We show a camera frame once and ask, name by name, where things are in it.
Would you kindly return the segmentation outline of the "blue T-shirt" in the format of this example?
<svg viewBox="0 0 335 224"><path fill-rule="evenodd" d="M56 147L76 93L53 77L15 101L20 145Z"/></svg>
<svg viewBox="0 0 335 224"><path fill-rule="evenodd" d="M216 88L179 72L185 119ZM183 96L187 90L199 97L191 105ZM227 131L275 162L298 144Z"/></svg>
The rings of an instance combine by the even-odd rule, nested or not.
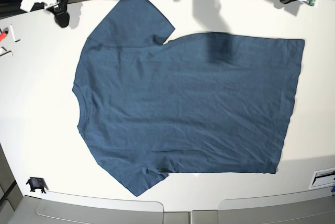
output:
<svg viewBox="0 0 335 224"><path fill-rule="evenodd" d="M274 174L304 40L173 31L120 0L87 37L72 91L97 164L135 196L171 173Z"/></svg>

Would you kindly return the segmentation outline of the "black hex key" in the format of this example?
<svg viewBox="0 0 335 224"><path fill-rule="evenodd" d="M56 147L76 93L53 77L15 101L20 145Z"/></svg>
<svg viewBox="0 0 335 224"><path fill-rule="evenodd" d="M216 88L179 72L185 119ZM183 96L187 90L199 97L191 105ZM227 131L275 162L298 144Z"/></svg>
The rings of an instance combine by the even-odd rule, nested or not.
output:
<svg viewBox="0 0 335 224"><path fill-rule="evenodd" d="M18 38L16 37L16 35L15 35L15 31L14 31L14 28L13 28L12 24L9 25L9 29L10 29L10 33L11 33L11 35L12 35L13 41L14 41L14 42L19 42L20 39L18 39Z"/></svg>

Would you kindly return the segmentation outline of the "silver hex key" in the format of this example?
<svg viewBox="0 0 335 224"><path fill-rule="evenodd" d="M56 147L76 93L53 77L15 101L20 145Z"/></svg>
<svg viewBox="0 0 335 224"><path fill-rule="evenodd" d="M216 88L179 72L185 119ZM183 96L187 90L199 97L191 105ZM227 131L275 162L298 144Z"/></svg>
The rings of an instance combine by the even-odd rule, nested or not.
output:
<svg viewBox="0 0 335 224"><path fill-rule="evenodd" d="M0 49L0 57L9 54L10 56L13 56L12 51L5 49L4 47L1 47Z"/></svg>

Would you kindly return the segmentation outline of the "white label plate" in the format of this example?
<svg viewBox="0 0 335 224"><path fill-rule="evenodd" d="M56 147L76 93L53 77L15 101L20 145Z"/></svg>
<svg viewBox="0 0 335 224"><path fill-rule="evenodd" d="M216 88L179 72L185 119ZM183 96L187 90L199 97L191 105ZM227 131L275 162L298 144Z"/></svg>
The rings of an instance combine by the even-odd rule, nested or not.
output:
<svg viewBox="0 0 335 224"><path fill-rule="evenodd" d="M318 189L334 185L334 168L314 172L309 189Z"/></svg>

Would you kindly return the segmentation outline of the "grey left chair back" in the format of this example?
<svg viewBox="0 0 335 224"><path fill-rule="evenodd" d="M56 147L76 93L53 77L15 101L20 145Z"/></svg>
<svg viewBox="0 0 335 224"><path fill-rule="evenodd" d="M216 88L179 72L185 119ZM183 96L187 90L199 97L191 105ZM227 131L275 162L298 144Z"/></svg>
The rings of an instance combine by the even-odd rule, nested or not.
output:
<svg viewBox="0 0 335 224"><path fill-rule="evenodd" d="M25 196L9 223L190 223L189 213L96 208Z"/></svg>

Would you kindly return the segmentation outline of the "grey chair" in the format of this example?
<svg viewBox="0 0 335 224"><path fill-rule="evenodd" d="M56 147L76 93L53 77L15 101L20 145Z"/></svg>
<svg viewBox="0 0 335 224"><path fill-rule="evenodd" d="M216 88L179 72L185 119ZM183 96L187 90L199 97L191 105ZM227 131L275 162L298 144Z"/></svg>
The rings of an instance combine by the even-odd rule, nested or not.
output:
<svg viewBox="0 0 335 224"><path fill-rule="evenodd" d="M9 223L190 223L189 213L96 208L25 196Z"/></svg>
<svg viewBox="0 0 335 224"><path fill-rule="evenodd" d="M334 223L330 187L265 197L223 200L217 210L191 213L191 223Z"/></svg>

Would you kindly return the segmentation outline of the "grey right chair back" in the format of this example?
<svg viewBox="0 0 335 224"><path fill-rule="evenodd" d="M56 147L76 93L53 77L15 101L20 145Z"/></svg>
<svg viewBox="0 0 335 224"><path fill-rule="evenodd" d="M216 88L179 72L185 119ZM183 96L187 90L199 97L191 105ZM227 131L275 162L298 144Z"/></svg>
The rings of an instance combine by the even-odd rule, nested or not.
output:
<svg viewBox="0 0 335 224"><path fill-rule="evenodd" d="M330 187L265 197L223 200L217 210L191 213L191 223L334 223Z"/></svg>

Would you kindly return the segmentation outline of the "red handled tool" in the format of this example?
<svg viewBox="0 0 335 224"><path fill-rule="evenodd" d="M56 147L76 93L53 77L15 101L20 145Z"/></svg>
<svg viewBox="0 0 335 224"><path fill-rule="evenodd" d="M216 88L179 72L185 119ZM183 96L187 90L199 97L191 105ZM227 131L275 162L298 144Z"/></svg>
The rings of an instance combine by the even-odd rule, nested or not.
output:
<svg viewBox="0 0 335 224"><path fill-rule="evenodd" d="M0 31L0 41L4 40L7 35L8 35L8 28L4 28L3 30Z"/></svg>

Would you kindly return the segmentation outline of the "black table clamp bracket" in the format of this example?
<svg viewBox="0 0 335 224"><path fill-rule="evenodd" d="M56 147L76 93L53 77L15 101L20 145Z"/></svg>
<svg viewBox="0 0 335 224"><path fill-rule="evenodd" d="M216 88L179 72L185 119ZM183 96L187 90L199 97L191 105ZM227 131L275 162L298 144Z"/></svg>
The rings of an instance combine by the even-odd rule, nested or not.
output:
<svg viewBox="0 0 335 224"><path fill-rule="evenodd" d="M37 189L40 189L42 193L46 193L48 186L43 178L40 177L30 177L26 182L26 185L29 185L30 192L35 192Z"/></svg>

